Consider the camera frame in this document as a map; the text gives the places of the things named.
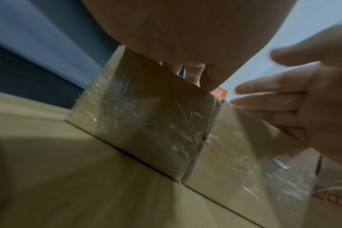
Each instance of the finger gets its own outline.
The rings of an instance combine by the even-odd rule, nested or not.
[[[201,77],[202,71],[204,69],[205,69],[205,65],[200,66],[200,67],[185,66],[185,72],[186,72],[185,79],[188,82],[191,82],[192,84],[199,86],[200,85],[200,77]]]
[[[238,85],[237,94],[262,92],[303,92],[315,76],[318,65],[303,66],[281,74],[262,77]]]
[[[206,92],[211,92],[226,81],[236,70],[237,67],[233,65],[207,65],[201,74],[200,87]]]
[[[230,101],[242,109],[293,112],[304,101],[302,93],[253,94]]]
[[[295,45],[272,50],[271,58],[286,66],[299,66],[322,61],[325,64],[337,64],[342,55],[342,25],[325,29]]]
[[[307,134],[303,128],[299,127],[289,127],[285,130],[289,135],[297,138],[303,143],[307,143]]]
[[[163,67],[171,71],[172,73],[179,74],[182,65],[180,63],[170,63],[170,62],[162,62]]]
[[[263,110],[246,110],[250,115],[271,125],[280,127],[301,127],[296,112],[269,112]]]

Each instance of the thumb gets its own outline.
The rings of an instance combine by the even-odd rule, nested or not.
[[[342,65],[342,25],[325,29],[295,45],[274,49],[271,58],[285,66],[299,66],[318,61],[326,65],[340,66]]]

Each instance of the hand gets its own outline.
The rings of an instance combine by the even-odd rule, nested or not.
[[[296,0],[82,0],[115,40],[207,92],[255,55]]]
[[[243,83],[235,91],[252,95],[231,103],[342,164],[342,25],[273,50],[271,58],[286,66],[319,63]]]

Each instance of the human hand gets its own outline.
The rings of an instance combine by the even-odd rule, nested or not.
[[[245,82],[236,93],[252,95],[231,103],[342,164],[342,25],[275,49],[271,58],[286,66],[320,63]]]
[[[296,0],[82,0],[115,40],[214,90],[273,37]]]

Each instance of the orange sticker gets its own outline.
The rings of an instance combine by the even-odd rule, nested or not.
[[[217,87],[214,89],[211,94],[219,99],[225,99],[227,96],[228,91],[225,89],[221,89],[220,87]]]

